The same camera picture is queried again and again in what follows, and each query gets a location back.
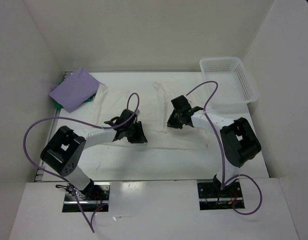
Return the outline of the white t-shirt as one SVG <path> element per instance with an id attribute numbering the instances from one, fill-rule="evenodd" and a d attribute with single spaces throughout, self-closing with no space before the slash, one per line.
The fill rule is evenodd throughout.
<path id="1" fill-rule="evenodd" d="M 139 107 L 139 121 L 148 140 L 146 147 L 169 150 L 205 150 L 209 144 L 209 134 L 199 128 L 183 126 L 180 129 L 167 127 L 173 111 L 171 100 L 185 95 L 194 85 L 184 80 L 154 82 L 149 89 L 137 90 L 138 97 L 131 90 L 100 86 L 93 101 L 90 123 L 102 125 L 124 109 L 134 111 Z"/>

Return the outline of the purple t-shirt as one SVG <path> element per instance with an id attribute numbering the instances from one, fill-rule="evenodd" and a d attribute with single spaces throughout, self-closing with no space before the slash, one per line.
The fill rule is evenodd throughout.
<path id="1" fill-rule="evenodd" d="M 100 85 L 103 83 L 81 67 L 57 85 L 49 96 L 71 112 L 95 95 Z"/>

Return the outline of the green t-shirt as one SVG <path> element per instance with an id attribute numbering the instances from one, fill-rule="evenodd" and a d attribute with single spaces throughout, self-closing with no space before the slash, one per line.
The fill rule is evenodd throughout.
<path id="1" fill-rule="evenodd" d="M 73 111 L 82 103 L 89 102 L 95 95 L 95 84 L 78 78 L 66 78 L 56 85 L 49 96 L 68 112 Z"/>

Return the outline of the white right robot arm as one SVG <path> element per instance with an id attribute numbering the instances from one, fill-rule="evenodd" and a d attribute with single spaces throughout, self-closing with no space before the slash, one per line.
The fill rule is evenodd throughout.
<path id="1" fill-rule="evenodd" d="M 214 193 L 225 196 L 230 184 L 239 176 L 239 168 L 261 152 L 261 144 L 247 119 L 224 118 L 199 110 L 195 113 L 173 111 L 167 126 L 182 129 L 183 126 L 202 129 L 213 133 L 221 151 L 222 167 L 214 176 Z"/>

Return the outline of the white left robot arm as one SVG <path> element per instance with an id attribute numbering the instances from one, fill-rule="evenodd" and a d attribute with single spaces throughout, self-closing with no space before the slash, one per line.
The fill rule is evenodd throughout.
<path id="1" fill-rule="evenodd" d="M 74 131 L 60 127 L 40 154 L 40 158 L 76 188 L 76 194 L 88 200 L 100 194 L 100 189 L 78 166 L 81 155 L 90 147 L 127 138 L 131 144 L 147 143 L 142 122 L 133 121 L 121 127 L 107 121 L 99 128 Z"/>

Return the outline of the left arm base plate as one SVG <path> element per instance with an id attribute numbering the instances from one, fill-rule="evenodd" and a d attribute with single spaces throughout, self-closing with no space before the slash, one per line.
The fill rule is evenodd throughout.
<path id="1" fill-rule="evenodd" d="M 109 208 L 109 194 L 110 194 L 110 182 L 95 182 L 94 186 L 96 190 L 92 193 L 83 194 L 79 190 L 75 189 L 76 197 L 79 200 L 79 204 L 84 212 L 94 212 L 100 207 L 100 212 L 108 212 Z M 74 196 L 73 190 L 67 185 L 57 184 L 55 186 L 58 189 L 65 190 L 64 202 L 63 202 L 63 213 L 76 213 L 80 212 L 78 203 Z"/>

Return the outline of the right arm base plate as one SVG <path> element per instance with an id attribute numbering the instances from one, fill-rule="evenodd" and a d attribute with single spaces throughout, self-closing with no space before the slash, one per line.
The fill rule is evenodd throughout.
<path id="1" fill-rule="evenodd" d="M 197 181 L 200 210 L 227 210 L 235 206 L 244 209 L 245 204 L 240 182 L 235 180 L 224 191 L 217 191 L 213 180 Z"/>

